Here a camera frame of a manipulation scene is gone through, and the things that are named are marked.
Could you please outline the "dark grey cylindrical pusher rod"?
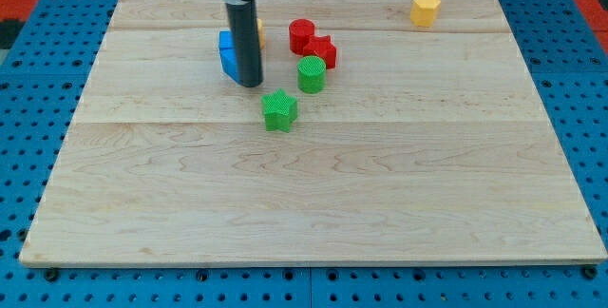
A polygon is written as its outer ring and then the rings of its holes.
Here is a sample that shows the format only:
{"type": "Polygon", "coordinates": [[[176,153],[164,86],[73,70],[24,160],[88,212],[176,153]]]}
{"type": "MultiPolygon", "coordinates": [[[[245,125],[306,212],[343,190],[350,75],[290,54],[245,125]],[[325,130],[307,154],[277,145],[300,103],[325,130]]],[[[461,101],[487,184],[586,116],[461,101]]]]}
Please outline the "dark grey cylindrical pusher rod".
{"type": "Polygon", "coordinates": [[[236,56],[238,83],[258,87],[263,82],[256,0],[227,4],[227,17],[236,56]]]}

